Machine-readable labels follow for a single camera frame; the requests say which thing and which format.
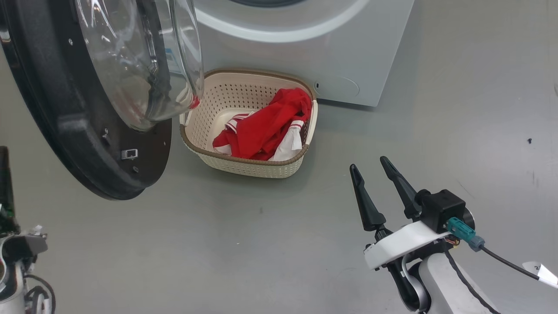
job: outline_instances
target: red garment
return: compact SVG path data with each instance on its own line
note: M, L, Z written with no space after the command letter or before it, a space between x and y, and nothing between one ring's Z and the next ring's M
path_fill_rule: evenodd
M213 140L213 148L227 155L230 151L234 157L268 160L291 122L306 122L311 110L310 97L302 89L280 89L267 107L249 116L234 116Z

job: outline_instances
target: transparent glass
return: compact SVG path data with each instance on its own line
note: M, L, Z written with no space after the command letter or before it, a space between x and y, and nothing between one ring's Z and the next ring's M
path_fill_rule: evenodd
M204 77L191 0L75 0L99 80L138 131L195 108Z

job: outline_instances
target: white tag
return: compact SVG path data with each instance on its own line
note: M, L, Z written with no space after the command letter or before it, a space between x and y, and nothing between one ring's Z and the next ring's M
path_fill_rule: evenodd
M539 281L546 283L551 287L558 288L558 277L553 274L548 268L537 261L528 261L523 263L523 268L531 274L539 277Z

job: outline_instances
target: washing machine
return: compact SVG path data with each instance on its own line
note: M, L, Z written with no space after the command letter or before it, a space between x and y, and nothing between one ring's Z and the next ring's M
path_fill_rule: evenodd
M289 73L377 106L414 0L194 0L206 70Z
M13 76L70 173L101 197L125 200L165 170L171 118L199 104L204 66L294 74L321 98L375 106L411 6L0 0L1 74Z

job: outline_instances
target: white washing machine body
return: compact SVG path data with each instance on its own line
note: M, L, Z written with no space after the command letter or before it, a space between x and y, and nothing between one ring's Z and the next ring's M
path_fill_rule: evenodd
M292 74L319 98L377 106L413 2L194 0L204 68Z

